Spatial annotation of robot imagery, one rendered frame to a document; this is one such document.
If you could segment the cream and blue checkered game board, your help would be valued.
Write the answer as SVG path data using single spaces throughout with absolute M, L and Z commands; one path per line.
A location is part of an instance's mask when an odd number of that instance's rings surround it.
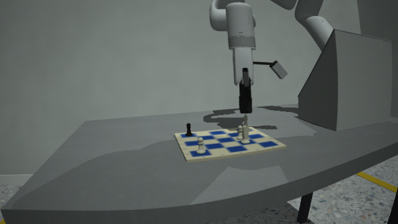
M 242 144 L 242 139 L 236 139 L 238 128 L 191 132 L 193 136 L 174 133 L 174 136 L 187 163 L 248 156 L 287 148 L 285 144 L 257 129 L 251 126 L 249 128 L 249 144 Z M 204 154 L 197 154 L 198 138 L 203 138 L 203 148 L 206 151 Z

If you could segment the white pawn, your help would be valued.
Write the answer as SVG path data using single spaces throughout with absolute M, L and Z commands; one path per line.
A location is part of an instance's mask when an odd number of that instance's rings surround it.
M 198 144 L 199 144 L 199 147 L 198 147 L 198 150 L 197 150 L 197 154 L 206 153 L 206 151 L 203 148 L 203 138 L 198 138 Z
M 238 136 L 237 136 L 237 138 L 236 139 L 243 139 L 243 136 L 242 136 L 242 126 L 238 126 L 238 131 L 239 131 L 239 133 L 238 133 Z

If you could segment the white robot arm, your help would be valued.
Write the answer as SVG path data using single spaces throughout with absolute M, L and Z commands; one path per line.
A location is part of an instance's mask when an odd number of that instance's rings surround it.
M 293 9 L 297 2 L 297 0 L 271 1 L 286 10 Z M 252 16 L 251 6 L 244 2 L 245 0 L 214 0 L 210 5 L 211 27 L 216 31 L 228 30 L 229 47 L 256 47 L 253 28 L 253 25 L 256 26 L 256 19 L 254 15 Z M 333 31 L 327 20 L 318 16 L 322 4 L 323 0 L 298 0 L 295 8 L 296 20 L 306 28 L 321 51 Z M 253 62 L 253 64 L 270 65 L 280 79 L 288 74 L 278 61 Z

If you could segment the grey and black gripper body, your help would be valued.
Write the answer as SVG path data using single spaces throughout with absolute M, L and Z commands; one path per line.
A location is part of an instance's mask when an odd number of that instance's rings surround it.
M 255 47 L 248 46 L 235 46 L 229 47 L 229 49 L 233 50 L 233 72 L 235 85 L 243 82 L 243 68 L 248 68 L 248 79 L 251 79 L 251 86 L 254 84 L 254 69 L 253 69 L 253 59 L 252 59 L 252 50 L 255 50 Z

